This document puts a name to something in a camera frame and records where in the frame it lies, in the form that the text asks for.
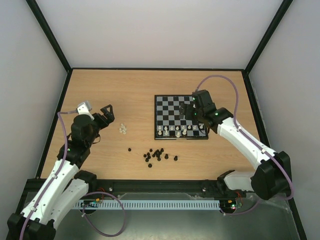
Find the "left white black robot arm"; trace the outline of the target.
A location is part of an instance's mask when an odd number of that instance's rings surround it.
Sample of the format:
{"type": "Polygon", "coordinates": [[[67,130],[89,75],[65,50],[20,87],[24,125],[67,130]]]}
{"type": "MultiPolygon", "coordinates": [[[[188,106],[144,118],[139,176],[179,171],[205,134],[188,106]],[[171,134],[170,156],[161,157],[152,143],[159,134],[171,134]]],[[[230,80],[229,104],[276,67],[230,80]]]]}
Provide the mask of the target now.
{"type": "Polygon", "coordinates": [[[52,240],[63,218],[75,203],[96,188],[97,176],[81,170],[91,153],[90,148],[100,137],[100,130],[114,120],[112,105],[91,114],[88,101],[80,103],[72,112],[76,114],[70,133],[64,133],[51,173],[20,212],[7,220],[9,235],[13,240],[52,240]]]}

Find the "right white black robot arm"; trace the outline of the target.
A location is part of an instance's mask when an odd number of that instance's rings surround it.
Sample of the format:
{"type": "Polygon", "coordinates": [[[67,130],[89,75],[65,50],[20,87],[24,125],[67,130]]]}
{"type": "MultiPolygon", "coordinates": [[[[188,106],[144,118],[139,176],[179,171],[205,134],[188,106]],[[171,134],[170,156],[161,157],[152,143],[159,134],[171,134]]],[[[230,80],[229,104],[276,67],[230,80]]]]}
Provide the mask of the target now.
{"type": "Polygon", "coordinates": [[[201,123],[208,130],[229,141],[250,162],[254,172],[231,170],[220,176],[218,191],[229,196],[235,190],[254,192],[263,200],[279,193],[293,197],[290,157],[276,152],[252,136],[226,108],[217,108],[207,90],[192,94],[193,103],[180,104],[180,117],[201,123]]]}

